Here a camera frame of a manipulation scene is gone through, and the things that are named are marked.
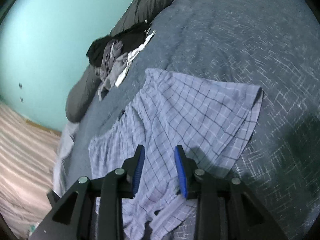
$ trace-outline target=pillow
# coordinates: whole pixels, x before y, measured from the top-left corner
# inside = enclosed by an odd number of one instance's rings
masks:
[[[70,90],[66,103],[66,116],[70,122],[80,122],[101,83],[95,67],[89,65],[81,79]]]
[[[173,0],[134,0],[124,15],[111,30],[110,35],[114,36],[129,29],[136,23],[150,23],[163,9],[168,7]]]

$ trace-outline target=blue gripper pad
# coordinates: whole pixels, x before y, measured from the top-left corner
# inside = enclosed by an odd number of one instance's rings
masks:
[[[181,161],[179,150],[178,150],[177,146],[174,148],[174,160],[175,160],[176,168],[177,168],[177,172],[178,172],[180,191],[181,191],[181,194],[186,198],[188,195],[187,178],[186,178],[186,173],[183,168],[182,161]]]
[[[138,192],[143,164],[144,164],[145,152],[144,146],[141,147],[140,156],[138,159],[137,167],[134,171],[132,178],[132,193],[135,195]]]

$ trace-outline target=round metal bolt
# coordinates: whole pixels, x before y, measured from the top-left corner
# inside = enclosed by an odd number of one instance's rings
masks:
[[[82,176],[82,177],[80,177],[79,179],[78,179],[78,182],[80,183],[80,184],[84,184],[84,183],[86,183],[88,181],[88,178],[86,177],[86,176]]]
[[[122,174],[124,174],[124,169],[122,169],[122,168],[116,169],[116,170],[115,170],[115,174],[116,174],[116,175],[122,175]]]
[[[197,176],[202,176],[202,175],[204,175],[204,170],[203,170],[203,169],[196,169],[196,170],[195,170],[195,174],[196,174]]]
[[[234,185],[239,185],[241,183],[241,180],[239,178],[235,177],[235,178],[231,179],[231,182]]]

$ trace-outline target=mattress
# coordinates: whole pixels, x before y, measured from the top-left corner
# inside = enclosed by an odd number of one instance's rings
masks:
[[[88,145],[108,131],[148,67],[261,86],[260,117],[227,177],[238,176],[289,239],[320,211],[320,26],[304,0],[175,0],[119,88],[96,95],[65,161],[66,184],[91,177]]]

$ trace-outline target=teal wall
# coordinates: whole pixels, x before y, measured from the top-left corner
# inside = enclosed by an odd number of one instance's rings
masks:
[[[62,130],[66,98],[88,65],[91,42],[108,34],[132,1],[17,0],[0,25],[0,97],[30,120]]]

